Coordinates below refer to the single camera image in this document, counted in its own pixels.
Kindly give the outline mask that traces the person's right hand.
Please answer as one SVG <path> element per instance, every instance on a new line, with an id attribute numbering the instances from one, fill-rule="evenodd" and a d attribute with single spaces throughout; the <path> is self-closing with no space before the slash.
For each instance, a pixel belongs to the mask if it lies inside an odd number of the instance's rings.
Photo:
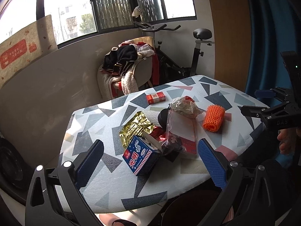
<path id="1" fill-rule="evenodd" d="M 300 128 L 279 130 L 277 139 L 280 142 L 279 149 L 281 154 L 288 155 L 295 151 L 297 136 L 300 137 Z"/>

